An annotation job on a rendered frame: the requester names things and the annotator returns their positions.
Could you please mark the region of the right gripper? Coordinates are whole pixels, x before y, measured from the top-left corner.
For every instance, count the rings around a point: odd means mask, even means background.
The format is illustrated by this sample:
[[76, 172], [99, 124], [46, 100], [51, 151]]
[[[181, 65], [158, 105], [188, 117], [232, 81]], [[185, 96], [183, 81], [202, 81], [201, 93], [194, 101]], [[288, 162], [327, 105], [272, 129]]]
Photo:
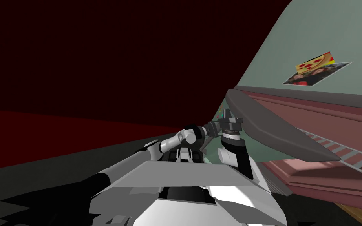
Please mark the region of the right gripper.
[[223, 118], [218, 119], [218, 122], [222, 130], [242, 131], [243, 118], [231, 118], [228, 108], [223, 110]]

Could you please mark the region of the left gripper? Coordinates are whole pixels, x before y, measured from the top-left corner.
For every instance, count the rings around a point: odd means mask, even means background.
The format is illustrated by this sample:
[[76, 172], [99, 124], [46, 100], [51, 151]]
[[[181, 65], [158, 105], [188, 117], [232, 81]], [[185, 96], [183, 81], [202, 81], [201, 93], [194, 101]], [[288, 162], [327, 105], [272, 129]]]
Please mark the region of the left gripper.
[[203, 126], [205, 129], [205, 136], [218, 137], [221, 131], [218, 121], [210, 121]]

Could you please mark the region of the grey-green fridge door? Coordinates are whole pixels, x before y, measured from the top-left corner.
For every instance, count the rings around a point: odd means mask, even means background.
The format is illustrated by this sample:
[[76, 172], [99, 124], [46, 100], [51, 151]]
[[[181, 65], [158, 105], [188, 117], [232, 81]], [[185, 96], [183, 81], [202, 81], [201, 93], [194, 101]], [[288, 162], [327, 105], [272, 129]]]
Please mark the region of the grey-green fridge door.
[[[268, 146], [261, 144], [260, 142], [252, 139], [244, 131], [240, 132], [240, 137], [245, 141], [248, 154], [253, 158], [255, 162], [267, 162], [284, 159], [293, 159], [293, 157], [274, 150]], [[206, 163], [220, 164], [218, 156], [218, 148], [221, 148], [221, 138], [214, 138], [206, 147], [207, 154], [204, 155], [204, 161]]]

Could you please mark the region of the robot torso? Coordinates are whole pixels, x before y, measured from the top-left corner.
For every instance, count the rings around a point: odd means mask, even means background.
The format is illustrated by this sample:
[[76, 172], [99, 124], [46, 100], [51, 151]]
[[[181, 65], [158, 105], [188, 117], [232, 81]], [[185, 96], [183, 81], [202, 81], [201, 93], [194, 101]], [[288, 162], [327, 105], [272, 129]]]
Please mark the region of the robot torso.
[[258, 165], [147, 161], [93, 198], [91, 226], [287, 226]]

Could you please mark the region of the photo magnet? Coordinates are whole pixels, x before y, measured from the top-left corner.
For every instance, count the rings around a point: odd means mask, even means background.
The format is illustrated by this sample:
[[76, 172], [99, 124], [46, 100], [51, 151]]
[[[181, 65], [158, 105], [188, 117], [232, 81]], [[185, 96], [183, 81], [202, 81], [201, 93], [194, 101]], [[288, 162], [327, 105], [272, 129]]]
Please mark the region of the photo magnet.
[[319, 69], [305, 72], [295, 73], [291, 78], [287, 79], [283, 84], [297, 86], [314, 86], [325, 78], [331, 76], [338, 70], [352, 64], [352, 62], [334, 63], [320, 67]]

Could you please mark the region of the pizza magnet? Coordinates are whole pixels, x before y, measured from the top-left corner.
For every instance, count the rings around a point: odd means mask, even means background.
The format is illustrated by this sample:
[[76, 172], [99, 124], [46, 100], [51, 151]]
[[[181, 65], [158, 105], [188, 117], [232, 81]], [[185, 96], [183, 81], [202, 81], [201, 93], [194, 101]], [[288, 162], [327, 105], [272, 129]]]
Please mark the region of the pizza magnet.
[[307, 62], [296, 65], [296, 71], [298, 74], [304, 74], [311, 72], [313, 70], [319, 69], [322, 66], [335, 63], [334, 58], [330, 52], [324, 53], [317, 56]]

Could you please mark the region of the grey-green fridge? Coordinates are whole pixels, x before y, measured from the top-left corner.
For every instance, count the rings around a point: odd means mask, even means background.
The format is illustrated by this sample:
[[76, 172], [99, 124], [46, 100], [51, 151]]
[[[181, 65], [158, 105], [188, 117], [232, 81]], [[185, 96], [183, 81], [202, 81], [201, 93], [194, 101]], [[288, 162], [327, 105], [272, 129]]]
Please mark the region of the grey-green fridge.
[[[283, 84], [327, 52], [352, 64], [314, 86]], [[234, 89], [344, 157], [261, 164], [295, 194], [362, 208], [362, 0], [292, 0]]]

